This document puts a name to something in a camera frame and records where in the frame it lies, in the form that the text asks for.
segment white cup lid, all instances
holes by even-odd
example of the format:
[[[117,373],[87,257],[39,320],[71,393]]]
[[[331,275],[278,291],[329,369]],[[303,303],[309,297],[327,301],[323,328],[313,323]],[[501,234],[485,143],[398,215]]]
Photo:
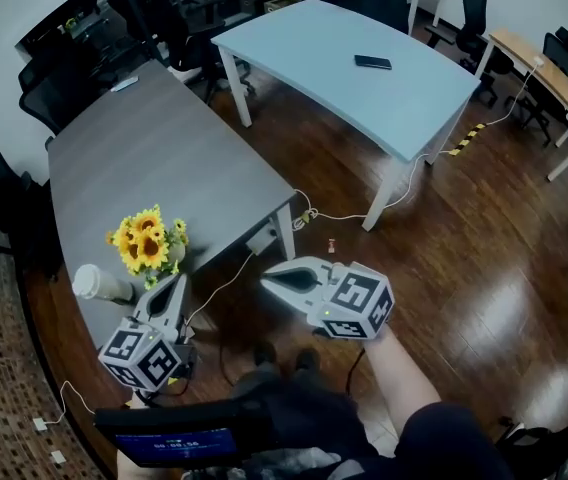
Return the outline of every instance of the white cup lid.
[[[77,297],[92,299],[97,294],[100,285],[100,269],[95,265],[82,265],[75,272],[73,293]]]

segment white cable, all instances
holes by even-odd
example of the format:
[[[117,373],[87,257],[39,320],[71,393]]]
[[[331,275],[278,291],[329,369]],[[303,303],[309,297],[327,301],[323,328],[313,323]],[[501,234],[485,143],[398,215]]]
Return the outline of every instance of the white cable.
[[[439,154],[443,155],[443,154],[448,154],[450,153],[450,151],[440,151]],[[418,165],[418,161],[420,158],[424,158],[425,156],[428,156],[428,153],[425,153],[423,155],[418,156],[415,159],[415,163],[413,165],[413,169],[411,170],[411,175],[408,178],[408,188],[406,189],[406,192],[404,192],[404,195],[402,195],[402,197],[400,197],[397,201],[394,201],[390,204],[387,204],[384,209],[386,210],[387,208],[390,208],[391,206],[395,206],[398,203],[401,203],[406,196],[411,192],[411,185],[413,184],[413,176],[415,175],[415,171],[417,170],[417,165]],[[304,196],[304,199],[306,199],[306,202],[308,204],[308,210],[306,210],[306,212],[304,212],[307,216],[308,216],[308,220],[309,222],[317,217],[325,217],[327,219],[332,219],[332,220],[346,220],[346,219],[356,219],[356,218],[360,218],[360,219],[365,219],[366,215],[347,215],[346,217],[333,217],[332,215],[326,215],[325,213],[320,213],[318,211],[317,208],[314,208],[313,205],[311,204],[311,200],[309,199],[309,197],[302,192],[299,189],[295,189],[295,192],[297,192],[298,194],[302,194],[302,196]],[[300,229],[302,229],[304,226],[306,225],[306,222],[302,217],[298,217],[297,219],[293,219],[293,231],[299,231]]]
[[[528,79],[531,78],[533,76],[533,73],[537,71],[537,68],[539,68],[539,65],[536,64],[535,67],[533,68],[533,71],[531,71],[528,75],[526,75],[524,83],[522,84],[522,88],[520,89],[520,92],[517,93],[517,96],[515,96],[515,100],[513,101],[513,105],[511,106],[511,110],[508,111],[508,114],[506,114],[504,117],[500,119],[497,119],[496,121],[493,121],[491,123],[486,123],[486,126],[493,126],[494,124],[501,123],[505,119],[509,118],[509,116],[513,113],[513,110],[515,109],[515,105],[517,105],[517,100],[520,99],[520,96],[524,92],[524,89],[526,89],[526,82],[528,82]]]
[[[60,421],[62,421],[62,418],[63,418],[64,415],[66,414],[66,402],[64,401],[64,388],[66,387],[67,384],[68,384],[69,386],[71,386],[71,389],[72,389],[73,391],[75,391],[75,394],[80,397],[80,400],[81,400],[82,403],[84,404],[84,408],[85,408],[88,412],[90,412],[91,414],[95,415],[95,413],[94,413],[93,411],[91,411],[91,410],[88,408],[88,405],[86,405],[86,402],[84,401],[84,398],[82,397],[82,395],[80,394],[80,392],[79,392],[77,389],[75,389],[75,388],[73,387],[73,384],[71,384],[69,381],[65,380],[65,381],[64,381],[64,384],[62,384],[62,387],[60,388],[60,398],[62,399],[62,414],[60,414],[60,417],[57,418],[57,421],[45,421],[44,423],[45,423],[46,425],[57,425]]]
[[[188,327],[188,324],[191,323],[191,320],[193,320],[193,317],[195,315],[197,315],[200,311],[202,311],[209,302],[211,302],[211,300],[213,299],[213,297],[215,297],[215,294],[217,292],[219,292],[222,288],[226,288],[229,284],[234,282],[239,277],[239,275],[242,273],[242,270],[244,270],[244,267],[248,263],[248,260],[250,260],[252,257],[253,257],[253,253],[249,254],[248,257],[244,260],[244,263],[242,263],[242,266],[240,267],[240,269],[237,271],[237,274],[235,274],[235,277],[233,277],[233,279],[231,279],[228,283],[225,283],[222,286],[220,286],[219,288],[217,288],[213,293],[211,293],[211,296],[208,298],[208,300],[204,304],[202,304],[199,308],[197,308],[195,311],[193,311],[193,313],[191,313],[191,316],[189,316],[188,320],[186,320],[185,327]]]

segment light gray tabletop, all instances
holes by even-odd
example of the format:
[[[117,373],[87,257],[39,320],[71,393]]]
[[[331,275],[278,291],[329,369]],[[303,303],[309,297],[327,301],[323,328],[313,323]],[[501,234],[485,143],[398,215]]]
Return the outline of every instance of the light gray tabletop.
[[[66,266],[93,263],[129,276],[105,242],[122,218],[158,203],[165,223],[186,221],[190,271],[285,205],[294,191],[248,144],[158,62],[139,82],[108,92],[50,144],[55,219]],[[122,316],[110,302],[78,299],[97,347]]]
[[[213,42],[314,99],[404,162],[479,84],[416,39],[319,0],[268,13]],[[354,55],[387,58],[393,69],[358,67]]]

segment light blue table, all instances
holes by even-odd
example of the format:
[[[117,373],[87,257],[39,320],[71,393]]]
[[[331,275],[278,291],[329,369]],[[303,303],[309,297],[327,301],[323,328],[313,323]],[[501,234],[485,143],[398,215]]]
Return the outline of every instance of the light blue table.
[[[365,16],[306,0],[213,38],[244,126],[233,56],[306,94],[391,155],[363,227],[377,222],[404,168],[433,142],[433,164],[479,80],[425,44]],[[392,71],[358,67],[354,55],[385,57]]]

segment person's leg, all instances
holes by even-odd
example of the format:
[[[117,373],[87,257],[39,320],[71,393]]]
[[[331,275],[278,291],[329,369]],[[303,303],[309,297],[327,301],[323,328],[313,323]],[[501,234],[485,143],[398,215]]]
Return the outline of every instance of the person's leg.
[[[276,364],[275,348],[270,343],[260,343],[253,350],[255,370],[242,376],[231,390],[230,398],[247,395],[258,386],[279,380],[280,370]]]
[[[320,355],[313,348],[305,348],[300,351],[295,361],[295,373],[292,375],[291,381],[307,388],[332,391],[320,371]]]

